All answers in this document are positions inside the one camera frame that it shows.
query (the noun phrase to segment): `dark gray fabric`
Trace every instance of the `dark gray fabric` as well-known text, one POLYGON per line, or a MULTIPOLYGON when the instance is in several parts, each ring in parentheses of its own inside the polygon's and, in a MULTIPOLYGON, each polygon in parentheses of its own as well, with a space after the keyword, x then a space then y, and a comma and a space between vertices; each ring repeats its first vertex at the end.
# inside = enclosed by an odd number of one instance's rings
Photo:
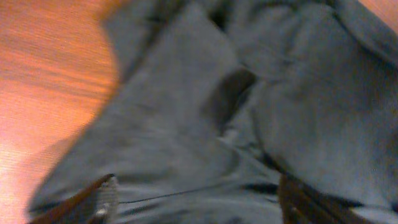
POLYGON ((134 0, 104 25, 124 85, 31 215, 114 173, 122 202, 205 188, 119 223, 281 223, 270 155, 398 220, 398 40, 358 2, 134 0))

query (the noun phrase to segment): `folded garment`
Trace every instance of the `folded garment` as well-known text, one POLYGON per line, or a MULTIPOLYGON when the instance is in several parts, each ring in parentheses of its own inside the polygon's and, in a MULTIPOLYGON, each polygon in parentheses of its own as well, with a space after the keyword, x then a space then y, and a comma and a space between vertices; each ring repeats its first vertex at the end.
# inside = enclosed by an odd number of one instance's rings
POLYGON ((282 223, 279 173, 394 223, 398 38, 354 0, 133 0, 104 26, 119 93, 36 191, 105 174, 116 223, 282 223))

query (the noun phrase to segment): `gray garment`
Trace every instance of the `gray garment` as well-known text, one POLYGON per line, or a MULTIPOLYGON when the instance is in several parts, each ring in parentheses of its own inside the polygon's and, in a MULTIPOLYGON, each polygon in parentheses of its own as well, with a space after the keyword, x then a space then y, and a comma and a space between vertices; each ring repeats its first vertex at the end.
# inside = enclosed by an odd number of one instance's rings
POLYGON ((396 216, 398 38, 358 2, 134 0, 104 24, 123 85, 31 215, 114 173, 122 202, 205 188, 118 223, 281 223, 268 155, 396 216))

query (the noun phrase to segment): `wooden surface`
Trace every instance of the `wooden surface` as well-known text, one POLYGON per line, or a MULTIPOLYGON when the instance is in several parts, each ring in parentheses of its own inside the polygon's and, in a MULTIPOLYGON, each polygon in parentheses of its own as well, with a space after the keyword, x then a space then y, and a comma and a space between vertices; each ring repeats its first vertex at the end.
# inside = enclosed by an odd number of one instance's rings
MULTIPOLYGON (((117 88, 99 16, 111 1, 0 1, 0 223, 26 221, 34 189, 117 88)), ((362 2, 398 32, 396 0, 362 2)))

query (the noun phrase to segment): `wood grain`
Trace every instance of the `wood grain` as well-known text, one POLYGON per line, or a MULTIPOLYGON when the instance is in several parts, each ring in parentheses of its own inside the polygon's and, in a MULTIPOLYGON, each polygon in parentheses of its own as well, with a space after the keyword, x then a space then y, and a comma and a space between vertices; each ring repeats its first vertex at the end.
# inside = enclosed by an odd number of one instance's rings
MULTIPOLYGON (((0 222, 28 199, 117 88, 100 20, 113 0, 0 1, 0 222)), ((398 32, 396 0, 363 3, 398 32)))

